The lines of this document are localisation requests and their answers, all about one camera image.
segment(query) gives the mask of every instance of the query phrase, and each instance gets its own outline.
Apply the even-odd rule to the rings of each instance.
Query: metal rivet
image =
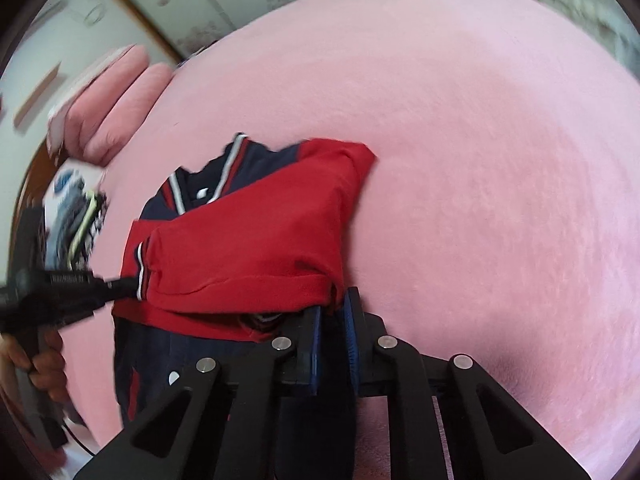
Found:
[[[286,350],[291,346],[291,339],[288,337],[277,337],[273,341],[271,341],[271,346],[273,346],[276,350]]]
[[[392,335],[382,335],[378,338],[378,344],[382,346],[382,348],[395,348],[398,346],[398,339]]]
[[[453,358],[453,364],[463,370],[469,370],[474,365],[474,360],[468,355],[460,354]]]
[[[212,371],[215,367],[216,360],[212,359],[211,357],[203,357],[196,363],[196,370],[202,372],[203,374]]]

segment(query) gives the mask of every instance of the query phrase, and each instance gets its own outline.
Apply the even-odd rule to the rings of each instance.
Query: hand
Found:
[[[35,371],[29,377],[34,386],[48,392],[53,401],[66,402],[69,400],[69,393],[66,389],[65,360],[60,353],[62,338],[57,330],[49,330],[44,339],[49,349],[33,358]],[[0,388],[21,412],[22,405],[15,378],[15,367],[30,370],[31,363],[15,337],[2,334],[0,336]]]

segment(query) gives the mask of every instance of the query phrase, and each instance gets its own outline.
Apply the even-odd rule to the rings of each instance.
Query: pink blanket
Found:
[[[348,280],[421,352],[466,352],[588,470],[640,438],[640,86],[533,0],[301,0],[178,70],[108,167],[95,272],[177,166],[244,131],[367,143],[380,161]],[[71,393],[120,429],[110,313],[65,332]],[[360,478],[385,478],[364,408]]]

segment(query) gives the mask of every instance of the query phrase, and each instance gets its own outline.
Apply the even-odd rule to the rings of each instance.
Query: pillow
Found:
[[[124,92],[89,139],[82,159],[106,166],[145,121],[173,74],[174,70],[165,63],[147,68]]]
[[[47,151],[49,155],[57,153],[65,140],[65,118],[69,108],[76,102],[91,83],[105,70],[124,56],[133,45],[127,45],[107,52],[84,70],[67,90],[60,102],[54,106],[47,117]]]
[[[65,146],[69,155],[82,158],[84,147],[104,118],[148,66],[146,48],[133,46],[76,99],[65,118]]]

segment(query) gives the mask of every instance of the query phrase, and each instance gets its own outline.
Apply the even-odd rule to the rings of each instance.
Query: wall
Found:
[[[73,79],[108,50],[130,43],[148,47],[152,62],[173,60],[116,0],[49,0],[49,17],[23,39],[0,78],[0,282],[6,277],[15,200],[26,169],[46,134],[47,113]],[[14,114],[58,62],[49,89],[14,128]]]

